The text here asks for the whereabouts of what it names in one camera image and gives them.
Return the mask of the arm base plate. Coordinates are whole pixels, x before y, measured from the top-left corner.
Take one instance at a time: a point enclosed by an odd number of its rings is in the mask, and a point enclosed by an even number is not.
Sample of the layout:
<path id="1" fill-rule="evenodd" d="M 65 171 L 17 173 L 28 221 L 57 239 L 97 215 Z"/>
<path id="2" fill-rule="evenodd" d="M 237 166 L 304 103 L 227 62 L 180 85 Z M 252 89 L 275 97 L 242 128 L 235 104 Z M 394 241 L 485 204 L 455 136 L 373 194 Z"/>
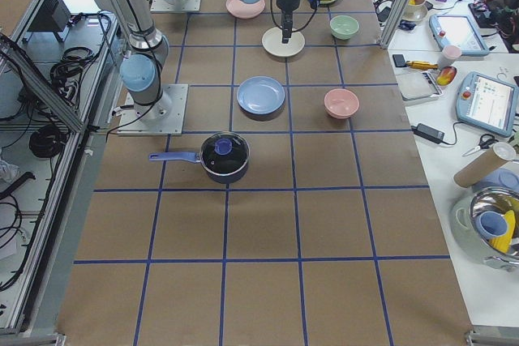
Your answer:
<path id="1" fill-rule="evenodd" d="M 152 13 L 198 12 L 201 0 L 152 0 Z"/>
<path id="2" fill-rule="evenodd" d="M 187 84 L 163 84 L 162 98 L 143 118 L 143 106 L 124 110 L 116 130 L 122 136 L 181 135 L 188 95 Z"/>

